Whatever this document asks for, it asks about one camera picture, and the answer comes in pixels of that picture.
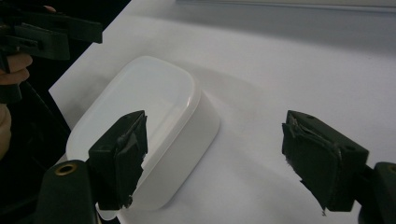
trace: person's arm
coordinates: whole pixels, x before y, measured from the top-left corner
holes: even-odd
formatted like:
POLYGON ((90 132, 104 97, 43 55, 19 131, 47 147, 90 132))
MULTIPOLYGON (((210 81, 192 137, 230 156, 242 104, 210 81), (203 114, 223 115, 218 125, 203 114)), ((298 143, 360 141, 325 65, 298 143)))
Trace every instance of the person's arm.
MULTIPOLYGON (((32 64, 32 57, 19 53, 7 57, 10 72, 0 70, 0 85, 19 84, 29 77, 27 66, 32 64)), ((6 155, 11 139, 11 115, 7 105, 0 104, 0 160, 6 155)))

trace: white lid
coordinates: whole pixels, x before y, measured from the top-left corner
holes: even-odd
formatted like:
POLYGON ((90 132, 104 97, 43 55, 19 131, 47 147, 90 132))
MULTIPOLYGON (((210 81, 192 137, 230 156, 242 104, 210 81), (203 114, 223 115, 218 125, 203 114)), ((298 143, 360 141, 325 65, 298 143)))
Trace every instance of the white lid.
POLYGON ((152 57, 137 58, 117 74, 70 134, 69 160, 86 161, 88 150, 121 116, 145 110, 148 155, 141 183, 189 120, 201 91, 186 71, 152 57))

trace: white container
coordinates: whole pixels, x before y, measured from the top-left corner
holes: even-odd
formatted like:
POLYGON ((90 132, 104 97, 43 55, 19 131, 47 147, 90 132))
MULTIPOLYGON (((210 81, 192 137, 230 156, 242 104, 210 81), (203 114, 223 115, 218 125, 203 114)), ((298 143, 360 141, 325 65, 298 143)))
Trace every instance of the white container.
POLYGON ((219 115, 189 73, 140 57, 114 77, 78 121, 67 159, 87 160, 96 140, 118 118, 137 110, 148 116, 148 155, 129 209, 154 210, 172 198, 204 155, 219 130, 219 115))

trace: table surface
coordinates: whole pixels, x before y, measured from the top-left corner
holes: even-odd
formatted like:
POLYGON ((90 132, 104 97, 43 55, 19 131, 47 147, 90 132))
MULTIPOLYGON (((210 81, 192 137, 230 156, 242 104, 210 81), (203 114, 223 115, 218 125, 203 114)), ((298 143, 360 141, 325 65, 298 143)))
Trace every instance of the table surface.
POLYGON ((396 14, 132 0, 49 90, 71 128, 131 60, 195 76, 220 114, 214 142, 173 199, 131 223, 357 223, 327 212, 281 154, 288 110, 396 161, 396 14))

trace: person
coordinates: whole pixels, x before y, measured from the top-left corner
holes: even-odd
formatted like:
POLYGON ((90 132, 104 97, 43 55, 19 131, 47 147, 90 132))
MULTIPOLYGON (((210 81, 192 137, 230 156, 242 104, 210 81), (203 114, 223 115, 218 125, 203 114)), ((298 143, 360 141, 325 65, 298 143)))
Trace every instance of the person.
MULTIPOLYGON (((27 67, 33 59, 25 53, 18 53, 7 57, 10 73, 0 69, 0 85, 20 84, 29 77, 27 67)), ((0 160, 6 155, 11 139, 11 114, 7 105, 0 104, 0 160)))

